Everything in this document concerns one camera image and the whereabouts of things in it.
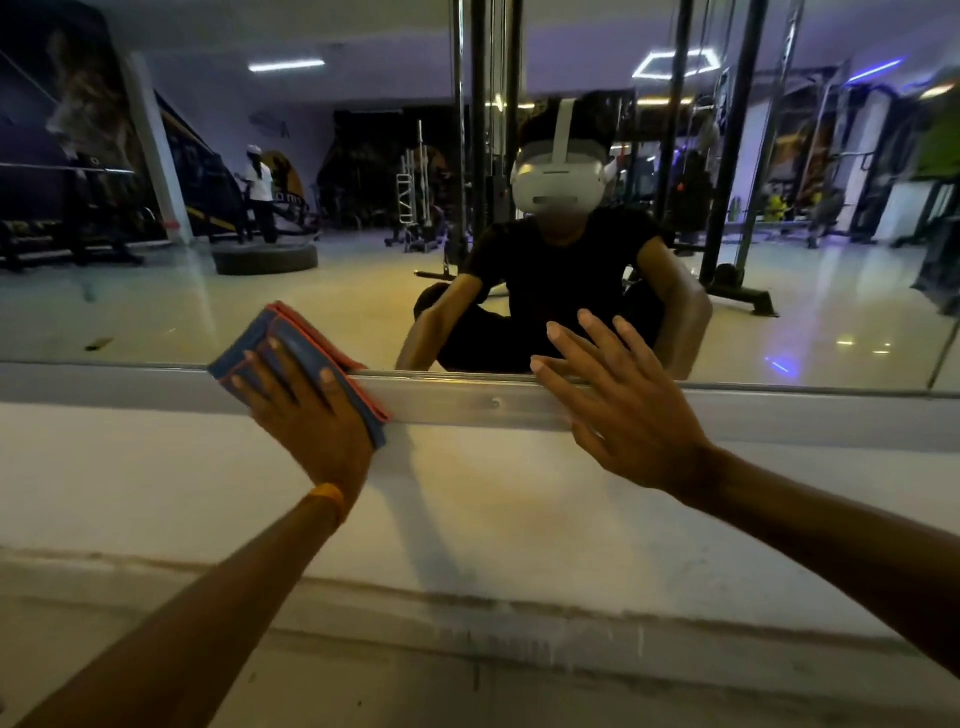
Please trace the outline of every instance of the person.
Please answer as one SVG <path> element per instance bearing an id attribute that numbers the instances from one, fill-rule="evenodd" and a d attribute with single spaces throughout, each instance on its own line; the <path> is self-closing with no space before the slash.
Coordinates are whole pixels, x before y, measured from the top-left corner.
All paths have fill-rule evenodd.
<path id="1" fill-rule="evenodd" d="M 274 178 L 270 167 L 263 162 L 262 150 L 252 145 L 247 149 L 250 165 L 244 177 L 247 182 L 247 203 L 253 210 L 256 225 L 264 242 L 276 243 L 276 218 L 274 217 Z"/>
<path id="2" fill-rule="evenodd" d="M 536 168 L 539 159 L 551 159 L 550 146 L 555 135 L 561 137 L 563 103 L 521 128 L 515 198 L 517 170 L 522 174 Z M 602 170 L 615 127 L 591 113 L 588 97 L 571 113 L 566 158 L 586 157 Z M 584 154 L 574 154 L 574 144 Z M 600 182 L 597 204 L 606 183 Z M 608 323 L 616 314 L 627 316 L 670 375 L 688 378 L 711 316 L 707 293 L 670 253 L 646 212 L 623 206 L 583 209 L 569 202 L 577 199 L 572 194 L 550 198 L 554 202 L 523 220 L 494 225 L 476 242 L 454 281 L 425 290 L 414 306 L 415 323 L 396 368 L 426 371 L 437 361 L 449 371 L 528 374 L 531 355 L 556 354 L 544 335 L 546 323 L 578 330 L 576 312 L 587 307 Z M 532 204 L 541 199 L 534 196 Z M 624 294 L 629 265 L 643 280 Z M 500 282 L 510 292 L 510 316 L 480 306 Z"/>
<path id="3" fill-rule="evenodd" d="M 551 322 L 547 336 L 561 357 L 536 356 L 531 369 L 570 413 L 582 449 L 610 473 L 664 491 L 819 574 L 960 677 L 960 538 L 716 447 L 634 327 L 615 317 L 613 333 L 589 311 L 578 321 L 590 340 Z M 21 728 L 207 725 L 280 605 L 349 514 L 373 457 L 363 421 L 329 370 L 315 388 L 281 344 L 270 346 L 285 383 L 253 352 L 262 394 L 243 379 L 234 383 L 314 489 L 50 695 Z"/>
<path id="4" fill-rule="evenodd" d="M 810 213 L 810 232 L 806 239 L 809 250 L 820 247 L 820 238 L 824 237 L 840 218 L 847 202 L 847 192 L 832 182 L 824 182 L 824 191 Z"/>

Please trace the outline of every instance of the black shorts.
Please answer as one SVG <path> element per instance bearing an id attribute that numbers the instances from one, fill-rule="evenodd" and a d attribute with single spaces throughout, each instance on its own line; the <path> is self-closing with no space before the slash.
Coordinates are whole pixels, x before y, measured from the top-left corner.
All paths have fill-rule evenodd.
<path id="1" fill-rule="evenodd" d="M 448 283 L 434 283 L 420 294 L 414 318 L 440 300 Z M 663 303 L 646 281 L 634 283 L 624 294 L 621 315 L 653 347 L 663 323 Z M 501 316 L 472 303 L 450 332 L 437 361 L 448 372 L 530 374 L 530 357 L 537 350 L 529 330 L 510 316 Z"/>

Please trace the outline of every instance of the white vr headset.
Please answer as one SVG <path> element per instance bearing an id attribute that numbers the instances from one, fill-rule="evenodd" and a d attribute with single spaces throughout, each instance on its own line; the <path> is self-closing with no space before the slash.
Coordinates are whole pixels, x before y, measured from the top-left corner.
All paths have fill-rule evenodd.
<path id="1" fill-rule="evenodd" d="M 571 139 L 576 99 L 563 99 L 553 141 L 527 144 L 516 157 L 510 185 L 516 208 L 526 213 L 560 210 L 591 213 L 616 177 L 610 150 L 592 139 Z"/>

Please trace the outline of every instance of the headset strap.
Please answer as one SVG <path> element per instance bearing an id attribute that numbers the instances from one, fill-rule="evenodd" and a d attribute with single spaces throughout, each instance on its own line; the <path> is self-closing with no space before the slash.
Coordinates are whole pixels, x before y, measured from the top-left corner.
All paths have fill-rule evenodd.
<path id="1" fill-rule="evenodd" d="M 576 99 L 563 99 L 557 114 L 557 130 L 553 136 L 553 163 L 566 162 L 566 151 L 570 145 L 570 125 L 573 122 L 573 105 Z"/>

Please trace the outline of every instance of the pillar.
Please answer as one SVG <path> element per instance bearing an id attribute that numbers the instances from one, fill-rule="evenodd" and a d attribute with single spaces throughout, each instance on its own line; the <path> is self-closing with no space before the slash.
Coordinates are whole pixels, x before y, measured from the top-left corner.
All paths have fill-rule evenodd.
<path id="1" fill-rule="evenodd" d="M 892 103 L 889 94 L 873 91 L 867 97 L 866 105 L 853 121 L 850 141 L 844 152 L 856 154 L 856 156 L 844 157 L 841 160 L 836 177 L 837 187 L 847 190 L 846 206 L 840 213 L 840 219 L 836 225 L 838 231 L 847 232 L 853 224 L 853 216 L 860 205 L 860 198 L 863 196 L 867 177 L 874 163 L 873 156 L 869 156 L 868 153 L 876 151 Z"/>
<path id="2" fill-rule="evenodd" d="M 171 241 L 189 245 L 193 242 L 190 218 L 180 190 L 177 167 L 163 127 L 163 117 L 156 102 L 154 82 L 147 61 L 138 51 L 119 52 L 131 118 L 143 146 L 150 180 L 154 185 L 160 215 Z"/>

